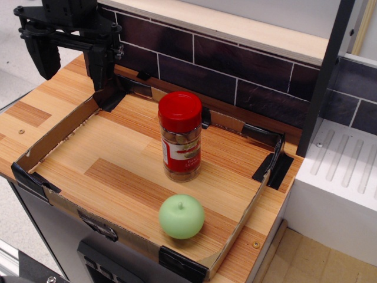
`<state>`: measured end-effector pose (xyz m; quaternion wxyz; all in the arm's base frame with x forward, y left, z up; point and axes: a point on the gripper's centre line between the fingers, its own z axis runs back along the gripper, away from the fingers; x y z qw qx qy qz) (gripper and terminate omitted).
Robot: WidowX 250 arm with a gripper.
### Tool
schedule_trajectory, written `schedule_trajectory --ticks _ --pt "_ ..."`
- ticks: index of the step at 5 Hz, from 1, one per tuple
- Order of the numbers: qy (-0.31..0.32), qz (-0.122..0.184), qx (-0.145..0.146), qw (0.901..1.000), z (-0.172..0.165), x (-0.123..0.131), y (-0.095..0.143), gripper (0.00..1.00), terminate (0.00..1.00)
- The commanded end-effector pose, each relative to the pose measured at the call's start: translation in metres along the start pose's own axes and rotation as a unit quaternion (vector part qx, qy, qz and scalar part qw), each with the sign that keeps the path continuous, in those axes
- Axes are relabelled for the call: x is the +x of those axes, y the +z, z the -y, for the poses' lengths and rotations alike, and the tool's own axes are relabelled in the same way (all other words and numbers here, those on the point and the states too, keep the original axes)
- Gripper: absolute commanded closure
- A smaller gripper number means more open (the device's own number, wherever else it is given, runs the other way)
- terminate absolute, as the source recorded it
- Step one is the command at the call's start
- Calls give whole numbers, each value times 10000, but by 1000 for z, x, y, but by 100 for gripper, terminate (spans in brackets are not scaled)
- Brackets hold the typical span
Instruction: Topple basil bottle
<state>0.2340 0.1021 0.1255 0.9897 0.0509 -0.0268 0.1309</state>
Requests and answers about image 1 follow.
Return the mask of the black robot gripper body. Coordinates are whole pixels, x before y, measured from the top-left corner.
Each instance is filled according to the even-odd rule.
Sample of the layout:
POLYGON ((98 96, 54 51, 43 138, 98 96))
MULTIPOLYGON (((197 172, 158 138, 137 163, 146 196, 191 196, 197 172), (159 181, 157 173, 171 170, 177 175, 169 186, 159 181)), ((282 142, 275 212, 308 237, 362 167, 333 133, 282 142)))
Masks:
POLYGON ((97 1, 42 1, 41 6, 19 5, 14 15, 21 22, 19 31, 25 40, 44 40, 80 51, 102 44, 115 59, 122 57, 122 28, 101 15, 97 1))

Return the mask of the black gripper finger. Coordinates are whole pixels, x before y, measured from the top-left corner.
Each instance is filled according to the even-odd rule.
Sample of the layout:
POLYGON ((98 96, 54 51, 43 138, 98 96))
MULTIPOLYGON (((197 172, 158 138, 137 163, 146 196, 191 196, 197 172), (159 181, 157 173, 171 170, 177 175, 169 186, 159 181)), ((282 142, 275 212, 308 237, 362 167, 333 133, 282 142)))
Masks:
POLYGON ((94 90, 101 91, 114 72, 114 52, 104 45, 95 44, 84 51, 88 76, 92 79, 94 90))
POLYGON ((39 72, 46 80, 50 80, 61 68, 58 47, 47 37, 38 37, 30 33, 23 33, 27 50, 39 72))

